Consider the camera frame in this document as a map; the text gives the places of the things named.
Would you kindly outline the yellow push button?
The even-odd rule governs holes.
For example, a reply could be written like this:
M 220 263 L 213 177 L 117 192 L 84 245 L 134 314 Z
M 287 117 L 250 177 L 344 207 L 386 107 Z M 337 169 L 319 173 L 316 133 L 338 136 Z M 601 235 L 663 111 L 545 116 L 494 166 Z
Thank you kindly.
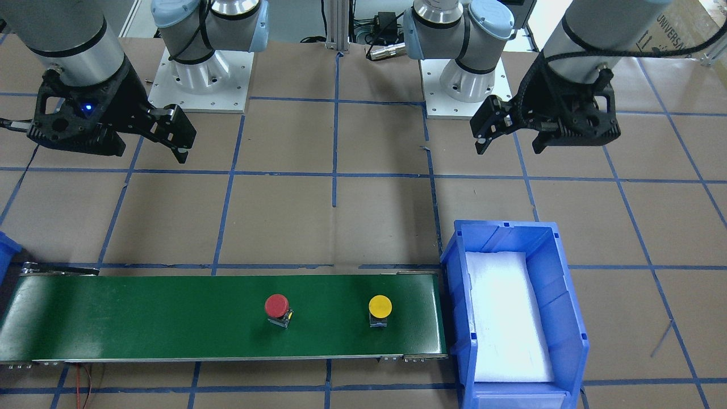
M 392 300 L 386 295 L 374 295 L 368 303 L 369 327 L 386 328 L 389 316 L 392 314 Z

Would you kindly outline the green conveyor belt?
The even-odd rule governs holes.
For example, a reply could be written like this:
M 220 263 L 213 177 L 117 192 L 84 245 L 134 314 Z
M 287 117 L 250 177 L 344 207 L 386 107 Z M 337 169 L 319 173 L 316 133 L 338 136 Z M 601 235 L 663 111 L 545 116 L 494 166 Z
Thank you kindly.
M 264 309 L 283 294 L 288 328 Z M 374 295 L 392 300 L 370 328 Z M 25 276 L 2 319 L 2 363 L 433 359 L 448 354 L 435 274 Z

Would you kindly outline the aluminium frame post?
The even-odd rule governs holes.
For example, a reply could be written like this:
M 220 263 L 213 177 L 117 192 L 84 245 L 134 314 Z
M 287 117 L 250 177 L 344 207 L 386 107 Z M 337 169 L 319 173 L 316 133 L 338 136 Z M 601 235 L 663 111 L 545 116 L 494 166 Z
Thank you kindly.
M 324 1 L 325 48 L 348 54 L 353 1 Z

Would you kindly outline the far blue plastic bin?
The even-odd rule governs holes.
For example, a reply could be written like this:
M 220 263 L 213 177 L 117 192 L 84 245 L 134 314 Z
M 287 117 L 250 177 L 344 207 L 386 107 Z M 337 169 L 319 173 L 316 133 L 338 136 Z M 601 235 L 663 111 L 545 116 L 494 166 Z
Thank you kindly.
M 8 237 L 3 231 L 0 232 L 0 238 L 0 282 L 2 284 L 7 274 L 8 267 L 10 266 L 11 259 L 22 251 L 22 246 Z

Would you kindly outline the white foam pad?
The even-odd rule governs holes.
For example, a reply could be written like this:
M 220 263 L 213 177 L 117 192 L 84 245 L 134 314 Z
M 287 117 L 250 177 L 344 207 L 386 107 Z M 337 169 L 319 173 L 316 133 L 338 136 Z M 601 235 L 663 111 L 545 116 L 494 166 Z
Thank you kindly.
M 466 253 L 477 382 L 553 382 L 525 253 Z

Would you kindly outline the red push button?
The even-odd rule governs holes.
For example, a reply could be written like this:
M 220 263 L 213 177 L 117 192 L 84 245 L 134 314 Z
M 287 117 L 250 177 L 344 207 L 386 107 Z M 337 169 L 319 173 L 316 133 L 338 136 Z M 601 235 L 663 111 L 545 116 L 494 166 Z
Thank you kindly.
M 288 328 L 294 311 L 289 305 L 289 300 L 283 294 L 272 294 L 264 303 L 265 313 L 269 323 L 276 324 L 281 328 Z

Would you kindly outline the blue bin with white foam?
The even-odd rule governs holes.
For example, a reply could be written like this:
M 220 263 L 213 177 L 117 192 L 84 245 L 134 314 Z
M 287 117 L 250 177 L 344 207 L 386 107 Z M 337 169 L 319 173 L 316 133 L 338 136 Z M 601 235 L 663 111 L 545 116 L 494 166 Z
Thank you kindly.
M 441 262 L 461 407 L 576 407 L 590 343 L 558 226 L 457 220 Z

